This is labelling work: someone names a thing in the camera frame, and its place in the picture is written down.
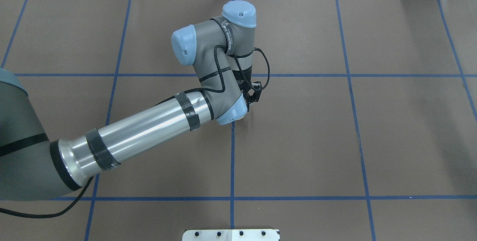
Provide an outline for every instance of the black wire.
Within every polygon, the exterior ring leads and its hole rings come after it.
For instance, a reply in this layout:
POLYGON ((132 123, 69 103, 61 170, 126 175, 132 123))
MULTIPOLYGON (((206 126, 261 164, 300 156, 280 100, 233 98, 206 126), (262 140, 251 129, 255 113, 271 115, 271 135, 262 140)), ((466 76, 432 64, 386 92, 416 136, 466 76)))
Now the black wire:
POLYGON ((88 186, 91 184, 92 178, 93 177, 89 178, 85 187, 83 188, 83 190, 81 190, 80 194, 78 195, 78 197, 76 197, 76 199, 73 201, 73 203, 71 203, 68 207, 66 207, 66 209, 63 209, 63 211, 61 211, 61 212, 54 213, 54 214, 39 214, 39 215, 37 215, 37 214, 15 212, 13 210, 2 209, 0 207, 0 213, 5 213, 7 215, 17 216, 17 217, 22 217, 22 218, 30 218, 30 219, 48 219, 48 218, 54 218, 54 217, 61 216, 61 215, 65 214, 66 212, 68 212, 81 199, 83 194, 85 194, 86 189, 88 189, 88 186))
MULTIPOLYGON (((218 58, 217 58, 217 49, 218 48, 222 48, 223 50, 226 50, 227 48, 223 45, 216 45, 214 46, 214 60, 215 60, 215 66, 217 66, 217 71, 218 71, 218 76, 220 77, 220 83, 222 85, 222 89, 221 90, 216 90, 216 89, 212 89, 212 88, 207 88, 207 87, 198 87, 198 88, 192 88, 192 89, 189 89, 189 90, 185 90, 184 93, 191 93, 191 92, 200 92, 200 91, 209 91, 209 92, 213 92, 213 93, 223 93, 225 92, 225 81, 224 81, 224 76, 222 75, 222 69, 220 69, 220 63, 218 63, 218 58)), ((159 105, 161 103, 164 103, 168 100, 172 100, 174 98, 174 96, 171 96, 161 102, 159 102, 158 104, 156 105, 159 105)))
POLYGON ((247 78, 245 77, 245 74, 244 74, 243 71, 242 71, 242 68, 240 67, 240 63, 239 63, 239 60, 237 59, 237 56, 235 56, 235 55, 232 55, 232 56, 233 56, 233 58, 235 59, 235 63, 237 63, 237 67, 239 68, 238 70, 240 71, 240 73, 242 73, 243 79, 245 80, 245 82, 247 83, 247 85, 249 85, 249 86, 252 88, 252 90, 254 90, 254 91, 262 91, 262 90, 265 89, 265 87, 267 87, 267 85, 268 85, 268 83, 269 83, 269 81, 270 81, 270 64, 269 64, 269 62, 268 62, 267 56, 265 55, 265 53, 264 53, 261 49, 259 49, 259 48, 257 48, 257 47, 254 47, 253 50, 262 53, 262 56, 263 56, 263 58, 265 59, 265 62, 267 63, 267 70, 268 70, 268 73, 267 73, 267 83, 265 83, 262 88, 254 88, 254 87, 252 86, 252 84, 250 84, 250 83, 248 82, 247 78))

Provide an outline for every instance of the robot end effector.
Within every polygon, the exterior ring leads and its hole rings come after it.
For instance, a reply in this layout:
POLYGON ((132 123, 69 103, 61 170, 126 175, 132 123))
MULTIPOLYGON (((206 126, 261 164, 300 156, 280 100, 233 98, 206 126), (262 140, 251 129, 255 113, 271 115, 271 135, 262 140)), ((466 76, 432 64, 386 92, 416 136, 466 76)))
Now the robot end effector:
POLYGON ((50 143, 26 90, 12 73, 0 69, 0 199, 67 194, 97 173, 210 120, 228 124, 244 117, 262 89, 250 81, 252 51, 258 50, 253 47, 255 27, 254 6, 232 1, 224 5, 222 16, 174 32, 174 54, 180 63, 194 66, 201 88, 73 140, 50 143), (258 90, 253 100, 250 89, 258 90))

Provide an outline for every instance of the white metal plate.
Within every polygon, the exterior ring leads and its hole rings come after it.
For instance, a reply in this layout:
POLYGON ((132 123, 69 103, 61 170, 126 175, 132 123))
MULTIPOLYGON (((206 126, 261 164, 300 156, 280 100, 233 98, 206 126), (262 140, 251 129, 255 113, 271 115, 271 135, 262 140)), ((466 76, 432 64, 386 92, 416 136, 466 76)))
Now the white metal plate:
POLYGON ((182 241, 279 241, 278 229, 188 230, 182 241))

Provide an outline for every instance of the white plate with holes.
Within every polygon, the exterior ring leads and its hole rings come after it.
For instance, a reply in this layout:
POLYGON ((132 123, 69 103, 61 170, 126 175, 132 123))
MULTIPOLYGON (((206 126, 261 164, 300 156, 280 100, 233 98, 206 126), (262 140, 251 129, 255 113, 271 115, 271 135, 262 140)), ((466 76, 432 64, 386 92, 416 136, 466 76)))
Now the white plate with holes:
POLYGON ((277 229, 188 230, 182 241, 280 241, 277 229))

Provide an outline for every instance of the black band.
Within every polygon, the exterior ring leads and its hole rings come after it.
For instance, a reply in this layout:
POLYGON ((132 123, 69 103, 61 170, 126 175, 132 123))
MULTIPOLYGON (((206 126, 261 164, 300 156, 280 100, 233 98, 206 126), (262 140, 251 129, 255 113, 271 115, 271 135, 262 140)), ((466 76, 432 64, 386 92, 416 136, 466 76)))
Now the black band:
MULTIPOLYGON (((231 70, 230 67, 227 67, 227 68, 221 69, 220 71, 221 71, 222 73, 224 73, 224 72, 230 71, 230 70, 231 70)), ((212 78, 212 77, 214 77, 214 76, 216 76, 216 75, 218 75, 218 71, 215 71, 215 72, 213 72, 213 73, 209 73, 208 75, 206 75, 206 76, 200 78, 200 79, 199 79, 199 83, 204 82, 205 80, 207 80, 207 79, 209 79, 209 78, 212 78)))
POLYGON ((225 35, 225 39, 227 40, 227 52, 225 52, 225 54, 226 55, 234 54, 235 40, 234 40, 234 34, 232 32, 232 26, 230 25, 230 22, 228 22, 228 20, 223 16, 211 18, 210 20, 217 22, 217 24, 220 26, 220 29, 222 29, 222 32, 225 35))
POLYGON ((202 96, 204 97, 204 100, 206 100, 207 106, 209 107, 210 120, 214 120, 214 110, 212 110, 212 105, 210 104, 210 100, 208 100, 207 94, 206 94, 203 90, 201 90, 200 93, 201 93, 202 96))
POLYGON ((46 136, 46 133, 29 136, 25 139, 20 139, 12 143, 5 144, 0 147, 0 156, 11 154, 12 152, 24 149, 28 146, 32 146, 43 141, 49 141, 48 137, 46 136))
POLYGON ((243 58, 246 58, 246 57, 248 57, 248 56, 250 56, 250 55, 252 55, 252 54, 253 54, 253 50, 252 50, 252 52, 250 52, 250 53, 248 53, 248 54, 246 54, 246 55, 235 56, 235 57, 236 57, 237 59, 243 59, 243 58))
POLYGON ((81 188, 74 180, 71 178, 70 173, 66 170, 63 160, 60 155, 60 148, 58 147, 58 141, 53 141, 50 144, 50 155, 53 165, 56 168, 56 172, 60 176, 61 180, 65 183, 70 190, 75 191, 81 188))
POLYGON ((196 130, 200 127, 199 115, 194 110, 192 103, 187 97, 186 93, 181 92, 174 95, 174 98, 179 102, 184 114, 186 115, 187 122, 189 123, 190 130, 196 130))
POLYGON ((92 129, 85 135, 94 160, 102 170, 110 170, 120 165, 102 141, 98 129, 92 129))

